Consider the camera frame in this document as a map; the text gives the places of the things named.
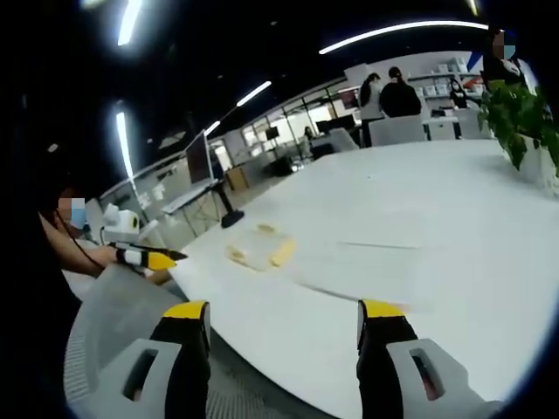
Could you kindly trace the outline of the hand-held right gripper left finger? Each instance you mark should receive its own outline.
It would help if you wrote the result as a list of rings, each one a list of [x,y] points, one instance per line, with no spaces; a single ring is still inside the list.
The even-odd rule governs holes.
[[[102,370],[98,417],[205,418],[209,352],[210,303],[172,306]]]

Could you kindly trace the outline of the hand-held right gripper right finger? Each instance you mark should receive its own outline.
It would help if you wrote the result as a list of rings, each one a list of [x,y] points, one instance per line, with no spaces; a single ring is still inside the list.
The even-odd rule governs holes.
[[[498,402],[478,395],[466,368],[441,346],[418,338],[399,306],[358,301],[357,352],[363,418],[498,415]]]

